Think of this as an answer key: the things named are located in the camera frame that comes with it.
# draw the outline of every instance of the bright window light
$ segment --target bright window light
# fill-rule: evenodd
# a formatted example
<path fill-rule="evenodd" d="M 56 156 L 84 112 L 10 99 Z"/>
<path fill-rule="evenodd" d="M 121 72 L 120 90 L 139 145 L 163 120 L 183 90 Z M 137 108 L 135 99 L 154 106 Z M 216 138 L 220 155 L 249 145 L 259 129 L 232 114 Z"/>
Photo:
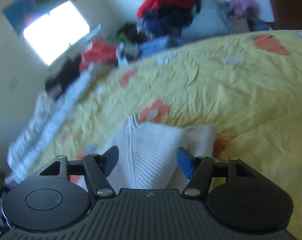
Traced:
<path fill-rule="evenodd" d="M 49 66 L 71 45 L 90 32 L 90 27 L 71 1 L 25 28 L 24 38 Z"/>

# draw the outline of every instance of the white towel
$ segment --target white towel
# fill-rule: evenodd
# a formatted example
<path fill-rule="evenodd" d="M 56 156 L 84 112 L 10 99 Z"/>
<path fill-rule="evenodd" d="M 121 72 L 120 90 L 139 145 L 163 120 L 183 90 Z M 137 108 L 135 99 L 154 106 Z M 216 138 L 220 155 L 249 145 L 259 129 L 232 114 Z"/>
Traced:
<path fill-rule="evenodd" d="M 9 147 L 7 163 L 12 173 L 6 177 L 5 183 L 11 181 L 20 183 L 27 178 L 34 162 L 48 147 L 75 103 L 105 69 L 104 65 L 90 65 L 89 69 L 81 73 L 55 104 L 47 101 L 45 104 L 40 103 L 41 111 L 36 107 L 35 115 L 28 127 Z"/>
<path fill-rule="evenodd" d="M 182 129 L 152 122 L 138 123 L 137 116 L 132 115 L 101 153 L 118 146 L 119 160 L 108 177 L 116 193 L 120 188 L 166 189 L 179 169 L 178 148 L 184 147 L 193 156 L 212 157 L 214 141 L 211 125 Z"/>

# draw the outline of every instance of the pile of clothes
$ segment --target pile of clothes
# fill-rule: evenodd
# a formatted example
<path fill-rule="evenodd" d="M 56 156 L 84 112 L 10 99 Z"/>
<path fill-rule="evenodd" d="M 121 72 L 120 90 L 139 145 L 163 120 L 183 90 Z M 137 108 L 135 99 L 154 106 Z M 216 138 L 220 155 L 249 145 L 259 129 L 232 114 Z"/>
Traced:
<path fill-rule="evenodd" d="M 182 27 L 193 22 L 193 8 L 201 11 L 201 0 L 145 0 L 137 12 L 138 18 L 156 36 L 180 36 Z"/>
<path fill-rule="evenodd" d="M 55 77 L 49 77 L 45 82 L 45 90 L 56 101 L 67 88 L 87 70 L 91 63 L 116 62 L 116 45 L 110 45 L 105 41 L 93 41 L 90 46 L 74 59 L 68 58 L 61 71 Z"/>
<path fill-rule="evenodd" d="M 116 34 L 116 39 L 124 44 L 141 44 L 150 38 L 143 30 L 138 30 L 135 23 L 126 23 Z"/>

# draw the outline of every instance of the bed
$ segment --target bed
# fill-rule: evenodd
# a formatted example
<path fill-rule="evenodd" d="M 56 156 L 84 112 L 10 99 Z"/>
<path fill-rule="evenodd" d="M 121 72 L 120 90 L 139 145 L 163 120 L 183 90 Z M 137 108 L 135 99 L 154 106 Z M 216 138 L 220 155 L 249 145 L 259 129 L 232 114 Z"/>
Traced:
<path fill-rule="evenodd" d="M 262 45 L 254 36 L 261 34 L 267 34 Z M 288 231 L 302 240 L 302 39 L 296 31 L 208 39 L 110 70 L 81 97 L 28 173 L 58 155 L 76 159 L 89 146 L 98 152 L 130 114 L 154 104 L 170 109 L 163 124 L 213 125 L 229 141 L 220 161 L 238 157 L 288 192 L 294 201 Z"/>

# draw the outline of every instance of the red fabric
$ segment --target red fabric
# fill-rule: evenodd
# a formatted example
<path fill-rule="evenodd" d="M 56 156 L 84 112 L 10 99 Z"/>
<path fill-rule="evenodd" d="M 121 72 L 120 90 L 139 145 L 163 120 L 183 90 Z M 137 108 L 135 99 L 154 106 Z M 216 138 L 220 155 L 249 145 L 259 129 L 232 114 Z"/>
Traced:
<path fill-rule="evenodd" d="M 176 5 L 184 9 L 191 9 L 195 5 L 194 0 L 145 0 L 137 11 L 137 17 L 143 18 L 147 11 L 159 9 L 163 6 Z"/>
<path fill-rule="evenodd" d="M 90 50 L 81 53 L 81 59 L 80 73 L 86 70 L 91 62 L 114 62 L 116 61 L 116 45 L 108 45 L 105 41 L 94 41 Z"/>

